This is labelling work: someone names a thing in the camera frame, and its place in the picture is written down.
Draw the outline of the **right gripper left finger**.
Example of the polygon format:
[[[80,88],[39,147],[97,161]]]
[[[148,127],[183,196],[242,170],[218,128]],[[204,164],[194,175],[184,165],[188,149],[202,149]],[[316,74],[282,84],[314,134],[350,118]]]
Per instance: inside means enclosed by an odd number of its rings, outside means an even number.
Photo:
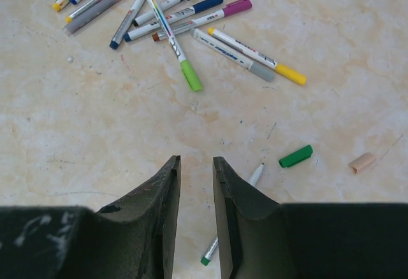
[[[1,208],[2,278],[171,278],[181,158],[92,211],[83,206]]]

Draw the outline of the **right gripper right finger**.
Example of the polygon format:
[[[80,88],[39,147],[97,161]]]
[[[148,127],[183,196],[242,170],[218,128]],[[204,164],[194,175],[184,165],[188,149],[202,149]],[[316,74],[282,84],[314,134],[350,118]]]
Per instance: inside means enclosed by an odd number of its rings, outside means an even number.
[[[283,203],[213,159],[223,278],[406,278],[405,203]]]

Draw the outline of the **green end marker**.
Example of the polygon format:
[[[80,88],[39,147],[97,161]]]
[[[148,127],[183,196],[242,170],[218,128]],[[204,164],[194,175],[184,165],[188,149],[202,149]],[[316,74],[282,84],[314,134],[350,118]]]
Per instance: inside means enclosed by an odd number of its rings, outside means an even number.
[[[258,180],[260,179],[262,173],[263,173],[263,169],[265,167],[264,163],[261,163],[253,172],[253,174],[251,175],[251,177],[247,180],[247,182],[252,185],[253,187],[256,186]],[[214,239],[212,240],[212,242],[209,244],[206,252],[203,254],[202,258],[201,258],[201,263],[204,266],[208,266],[208,264],[211,262],[213,256],[215,255],[217,249],[219,247],[219,239],[218,236],[215,235]]]

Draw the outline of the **dark green marker cap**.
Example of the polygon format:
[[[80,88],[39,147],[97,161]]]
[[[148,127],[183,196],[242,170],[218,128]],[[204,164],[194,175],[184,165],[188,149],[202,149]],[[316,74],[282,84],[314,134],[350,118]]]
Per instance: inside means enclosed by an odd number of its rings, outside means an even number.
[[[297,151],[279,159],[279,165],[282,168],[290,168],[298,163],[301,163],[309,158],[313,154],[313,148],[311,145],[306,145]]]

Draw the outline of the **beige marker cap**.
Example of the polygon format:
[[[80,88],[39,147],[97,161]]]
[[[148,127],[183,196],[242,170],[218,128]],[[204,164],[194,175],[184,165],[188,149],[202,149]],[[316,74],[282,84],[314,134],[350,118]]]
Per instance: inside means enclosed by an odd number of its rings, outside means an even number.
[[[358,174],[373,164],[375,160],[376,156],[370,152],[367,152],[351,161],[348,166],[354,174]]]

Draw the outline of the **grey cap marker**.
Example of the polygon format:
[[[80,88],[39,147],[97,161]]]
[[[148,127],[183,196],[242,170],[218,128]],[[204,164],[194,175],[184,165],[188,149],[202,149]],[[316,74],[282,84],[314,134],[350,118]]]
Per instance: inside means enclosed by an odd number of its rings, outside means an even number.
[[[243,68],[248,69],[252,74],[258,76],[262,80],[271,82],[274,79],[274,73],[272,72],[272,70],[268,69],[266,66],[260,64],[259,62],[246,57],[244,54],[241,54],[230,46],[222,43],[214,37],[211,37],[207,33],[204,33],[202,30],[198,28],[192,28],[189,32],[196,41],[199,41],[200,43],[211,48],[227,59],[237,63]]]

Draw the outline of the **yellow cap white marker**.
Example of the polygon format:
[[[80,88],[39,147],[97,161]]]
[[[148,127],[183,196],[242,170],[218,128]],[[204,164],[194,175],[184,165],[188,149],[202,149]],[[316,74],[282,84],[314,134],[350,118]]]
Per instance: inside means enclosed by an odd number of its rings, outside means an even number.
[[[214,29],[213,27],[210,27],[208,29],[209,35],[212,37],[218,39],[219,41],[222,41],[223,43],[227,44],[228,46],[234,48],[235,50],[238,50],[239,52],[242,52],[244,55],[254,59],[257,62],[260,62],[261,64],[265,65],[266,67],[274,70],[276,73],[280,74],[281,76],[291,80],[292,82],[298,84],[298,85],[305,85],[307,82],[307,77],[302,75],[301,73],[283,65],[272,58],[262,54],[261,52],[255,50],[254,48],[250,47],[249,45],[246,45],[245,43],[239,41],[236,38],[233,38],[231,36],[228,36],[224,32]]]

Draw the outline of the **light green cap marker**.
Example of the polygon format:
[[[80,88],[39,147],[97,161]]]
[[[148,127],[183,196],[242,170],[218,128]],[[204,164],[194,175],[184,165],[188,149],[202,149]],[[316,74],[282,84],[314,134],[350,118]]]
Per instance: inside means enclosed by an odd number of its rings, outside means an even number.
[[[201,91],[203,89],[203,85],[194,68],[187,59],[184,51],[182,50],[182,47],[179,45],[162,9],[156,0],[147,0],[147,2],[154,12],[156,20],[159,22],[159,25],[165,33],[165,36],[178,60],[178,63],[180,64],[182,74],[184,75],[190,89],[194,92]]]

